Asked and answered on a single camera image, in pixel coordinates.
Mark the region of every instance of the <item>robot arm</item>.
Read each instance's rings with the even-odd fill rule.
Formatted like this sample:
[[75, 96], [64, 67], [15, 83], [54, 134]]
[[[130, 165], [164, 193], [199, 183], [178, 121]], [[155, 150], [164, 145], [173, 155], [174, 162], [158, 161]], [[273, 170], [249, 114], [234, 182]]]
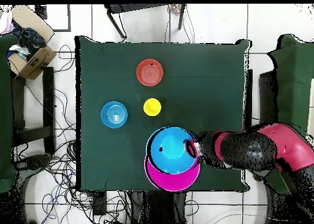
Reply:
[[[286, 124], [258, 125], [246, 132], [201, 132], [187, 147], [218, 168], [289, 172], [292, 195], [314, 220], [314, 151], [307, 141]], [[282, 158], [285, 163], [279, 164]]]

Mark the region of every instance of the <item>blue bowl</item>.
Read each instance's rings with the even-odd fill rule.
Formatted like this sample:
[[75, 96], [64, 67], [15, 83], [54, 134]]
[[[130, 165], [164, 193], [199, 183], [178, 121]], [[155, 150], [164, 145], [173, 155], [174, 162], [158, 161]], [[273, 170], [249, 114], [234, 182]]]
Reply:
[[101, 121], [109, 128], [119, 128], [128, 118], [125, 106], [118, 101], [110, 101], [101, 109]]
[[150, 136], [146, 154], [156, 169], [168, 174], [181, 174], [195, 161], [185, 150], [185, 141], [192, 139], [193, 135], [183, 128], [160, 128]]

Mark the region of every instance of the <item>yellow cup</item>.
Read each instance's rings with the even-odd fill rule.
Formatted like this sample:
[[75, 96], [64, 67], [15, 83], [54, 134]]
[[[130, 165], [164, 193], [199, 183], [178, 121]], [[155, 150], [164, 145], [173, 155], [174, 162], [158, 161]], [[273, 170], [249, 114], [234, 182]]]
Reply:
[[144, 103], [144, 112], [151, 117], [157, 116], [161, 111], [161, 104], [157, 99], [151, 98]]

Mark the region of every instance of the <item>cardboard box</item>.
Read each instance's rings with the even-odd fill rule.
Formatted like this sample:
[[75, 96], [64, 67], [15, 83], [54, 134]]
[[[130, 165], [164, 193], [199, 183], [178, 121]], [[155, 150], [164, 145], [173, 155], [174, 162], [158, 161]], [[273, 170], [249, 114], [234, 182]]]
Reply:
[[[52, 28], [27, 6], [14, 7], [12, 9], [12, 15], [14, 21], [16, 21], [21, 27], [30, 27], [41, 35], [46, 44], [54, 35]], [[8, 59], [12, 62], [10, 63], [11, 71], [23, 78], [34, 80], [55, 56], [56, 53], [46, 46], [45, 48], [38, 49], [35, 55], [28, 62], [16, 53], [10, 55]]]

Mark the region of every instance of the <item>table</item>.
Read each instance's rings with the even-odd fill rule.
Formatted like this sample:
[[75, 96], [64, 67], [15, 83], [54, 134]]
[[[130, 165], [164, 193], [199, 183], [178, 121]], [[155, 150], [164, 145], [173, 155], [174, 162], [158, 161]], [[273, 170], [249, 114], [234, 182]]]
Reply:
[[[243, 125], [244, 53], [247, 40], [230, 44], [118, 44], [75, 37], [81, 161], [77, 185], [83, 191], [155, 190], [144, 173], [145, 146], [162, 126], [238, 131]], [[162, 81], [143, 86], [136, 67], [152, 58], [163, 67]], [[143, 112], [148, 98], [161, 102], [156, 117]], [[118, 129], [100, 118], [103, 105], [119, 101], [128, 110]], [[245, 191], [241, 171], [202, 166], [188, 190]]]

